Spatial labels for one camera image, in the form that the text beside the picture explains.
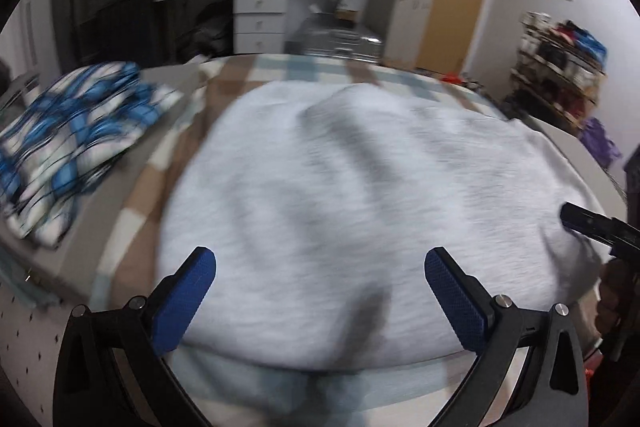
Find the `person's right hand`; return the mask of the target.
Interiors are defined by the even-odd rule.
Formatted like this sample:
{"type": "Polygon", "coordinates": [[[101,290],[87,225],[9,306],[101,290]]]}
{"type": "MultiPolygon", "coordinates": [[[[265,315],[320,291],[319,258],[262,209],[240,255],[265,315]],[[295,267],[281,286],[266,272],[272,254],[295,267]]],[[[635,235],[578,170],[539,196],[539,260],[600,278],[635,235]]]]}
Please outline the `person's right hand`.
{"type": "Polygon", "coordinates": [[[598,291],[600,298],[594,325],[598,333],[605,336],[620,324],[622,315],[632,301],[631,293],[634,291],[634,285],[632,285],[631,266],[617,258],[603,265],[598,291]]]}

